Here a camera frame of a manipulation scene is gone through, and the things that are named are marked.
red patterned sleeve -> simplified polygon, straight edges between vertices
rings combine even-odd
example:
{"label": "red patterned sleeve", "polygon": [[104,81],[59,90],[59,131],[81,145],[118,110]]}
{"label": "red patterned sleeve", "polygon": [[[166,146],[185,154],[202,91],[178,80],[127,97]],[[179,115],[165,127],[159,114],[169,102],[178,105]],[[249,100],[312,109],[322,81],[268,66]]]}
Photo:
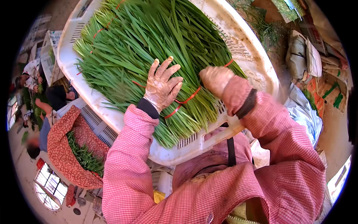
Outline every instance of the red patterned sleeve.
{"label": "red patterned sleeve", "polygon": [[[251,87],[240,77],[235,77],[228,85],[223,101],[233,115],[243,105]],[[270,150],[270,166],[255,171],[268,201],[262,205],[266,215],[269,207],[276,208],[270,210],[270,221],[314,221],[323,202],[325,167],[312,147],[306,128],[291,119],[287,109],[264,92],[257,92],[254,108],[241,122],[262,148]]]}
{"label": "red patterned sleeve", "polygon": [[134,220],[155,205],[146,160],[159,120],[130,105],[124,122],[105,163],[102,206],[108,223]]}

knife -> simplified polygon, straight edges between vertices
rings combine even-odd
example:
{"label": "knife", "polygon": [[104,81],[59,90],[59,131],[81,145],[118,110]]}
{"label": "knife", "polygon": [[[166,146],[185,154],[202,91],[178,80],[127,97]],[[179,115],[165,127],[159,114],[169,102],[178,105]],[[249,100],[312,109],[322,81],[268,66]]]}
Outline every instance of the knife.
{"label": "knife", "polygon": [[292,4],[292,2],[290,0],[284,0],[284,1],[285,1],[286,5],[289,7],[290,10],[295,10],[296,11],[296,14],[298,15],[298,17],[302,21],[301,15],[298,13],[296,7]]}

chive bundle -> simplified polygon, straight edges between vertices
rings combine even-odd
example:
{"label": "chive bundle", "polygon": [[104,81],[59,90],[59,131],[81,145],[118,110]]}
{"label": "chive bundle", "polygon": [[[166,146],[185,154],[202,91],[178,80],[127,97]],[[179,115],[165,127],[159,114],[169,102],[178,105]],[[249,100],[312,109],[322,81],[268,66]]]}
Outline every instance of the chive bundle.
{"label": "chive bundle", "polygon": [[40,83],[39,84],[39,86],[37,87],[38,89],[37,89],[37,91],[39,92],[39,94],[41,94],[42,93],[42,91],[43,91],[43,88],[42,88],[42,83]]}
{"label": "chive bundle", "polygon": [[[215,25],[188,0],[107,0],[81,31],[73,48],[85,80],[111,102],[109,108],[125,112],[137,104],[155,58],[181,69],[184,78],[177,100],[184,102],[200,86],[199,72],[207,66],[224,66],[231,54]],[[228,66],[246,78],[233,61]],[[204,87],[171,117],[173,102],[160,114],[154,137],[165,148],[216,122],[218,99]]]}
{"label": "chive bundle", "polygon": [[50,50],[48,51],[48,55],[51,58],[52,64],[55,64],[55,54],[53,53],[52,47],[50,47]]}
{"label": "chive bundle", "polygon": [[74,131],[68,132],[67,139],[68,144],[72,149],[72,152],[74,156],[76,157],[77,161],[80,163],[80,165],[85,170],[89,170],[91,172],[94,172],[98,174],[100,177],[103,177],[103,157],[97,158],[93,157],[93,151],[88,152],[88,147],[86,144],[84,144],[82,147],[80,147],[75,140],[75,137],[73,135]]}
{"label": "chive bundle", "polygon": [[44,115],[45,111],[39,107],[36,107],[35,108],[35,116],[40,116],[41,114]]}

hand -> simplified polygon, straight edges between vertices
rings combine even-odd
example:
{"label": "hand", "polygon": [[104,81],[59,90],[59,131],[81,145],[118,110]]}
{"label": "hand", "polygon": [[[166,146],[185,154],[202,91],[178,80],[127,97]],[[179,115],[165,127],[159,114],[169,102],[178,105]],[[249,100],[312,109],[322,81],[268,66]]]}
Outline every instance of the hand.
{"label": "hand", "polygon": [[173,103],[183,84],[183,77],[173,77],[169,80],[180,69],[178,64],[167,69],[172,61],[173,57],[170,56],[167,60],[163,61],[162,65],[155,72],[159,65],[159,60],[155,59],[148,72],[144,98],[156,108],[159,114],[164,108]]}
{"label": "hand", "polygon": [[39,106],[39,105],[38,105],[39,103],[41,103],[41,100],[40,100],[39,98],[36,98],[35,104],[36,104],[37,106]]}
{"label": "hand", "polygon": [[37,77],[37,81],[39,82],[39,84],[42,83],[43,81],[42,77],[41,76]]}
{"label": "hand", "polygon": [[220,99],[224,93],[225,86],[235,76],[229,68],[224,66],[208,66],[201,70],[199,75],[204,87]]}

zipper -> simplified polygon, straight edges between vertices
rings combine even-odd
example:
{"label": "zipper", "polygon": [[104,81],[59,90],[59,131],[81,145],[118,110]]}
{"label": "zipper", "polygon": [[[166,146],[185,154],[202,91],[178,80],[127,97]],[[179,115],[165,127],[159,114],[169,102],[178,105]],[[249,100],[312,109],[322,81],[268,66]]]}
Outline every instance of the zipper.
{"label": "zipper", "polygon": [[228,215],[227,218],[233,220],[234,222],[242,222],[242,223],[251,223],[251,224],[260,224],[256,221],[250,221],[250,220],[247,220],[247,219],[242,219],[242,218],[239,218],[239,217],[235,217],[235,216],[231,216],[231,215]]}

